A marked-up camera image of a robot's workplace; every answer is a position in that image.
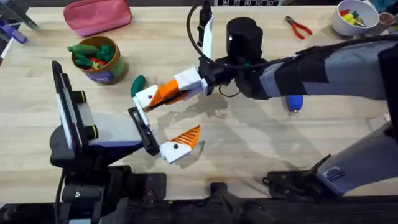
bowl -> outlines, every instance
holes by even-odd
[[[352,25],[345,21],[343,17],[340,16],[340,11],[346,9],[349,9],[350,13],[357,11],[366,27]],[[379,23],[379,13],[369,4],[359,0],[344,0],[340,2],[331,18],[331,26],[334,30],[339,34],[346,36],[362,34],[372,29],[377,25],[377,23]]]

pliers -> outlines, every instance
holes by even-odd
[[[303,24],[299,24],[298,22],[295,22],[290,16],[286,16],[285,21],[292,26],[292,30],[298,38],[300,38],[302,40],[305,39],[305,37],[301,33],[299,33],[297,28],[300,28],[300,29],[304,30],[305,32],[307,32],[308,34],[312,35],[312,31],[310,30],[310,28],[306,27]]]

wooden table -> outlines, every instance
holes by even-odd
[[[226,55],[226,23],[238,16],[256,20],[264,31],[263,56],[282,58],[313,45],[341,41],[330,27],[335,6],[214,7],[213,58]],[[11,44],[0,67],[0,203],[53,202],[60,169],[49,162],[49,137],[60,124],[50,63],[57,60],[76,90],[85,90],[92,110],[125,114],[133,106],[129,90],[137,75],[149,84],[165,83],[193,64],[198,55],[185,31],[188,7],[134,7],[131,25],[104,33],[130,64],[117,85],[101,86],[85,77],[70,60],[66,46],[78,43],[64,21],[62,8],[31,8],[38,23],[21,25],[30,41]],[[198,24],[194,15],[192,29]],[[290,15],[314,35],[299,40],[284,22]],[[225,91],[236,91],[233,86]],[[373,128],[368,119],[387,112],[383,101],[347,96],[306,96],[298,118],[288,116],[281,98],[267,101],[215,92],[190,101],[162,106],[148,114],[161,139],[173,138],[201,124],[193,153],[168,165],[144,150],[117,164],[138,172],[165,172],[167,198],[203,198],[210,182],[222,181],[240,197],[268,197],[259,179],[270,170],[308,169],[335,154]],[[361,187],[351,195],[396,194],[396,180]]]

blue object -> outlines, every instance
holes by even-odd
[[[289,95],[286,96],[287,109],[291,112],[297,113],[303,106],[303,95]]]
[[[13,28],[13,26],[4,23],[3,20],[0,20],[0,27],[8,33],[12,38],[18,41],[20,44],[24,44],[27,42],[27,37],[19,32],[17,29]]]

pink pouch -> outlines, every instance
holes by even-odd
[[[132,14],[126,0],[82,0],[63,10],[67,24],[80,36],[129,24]]]

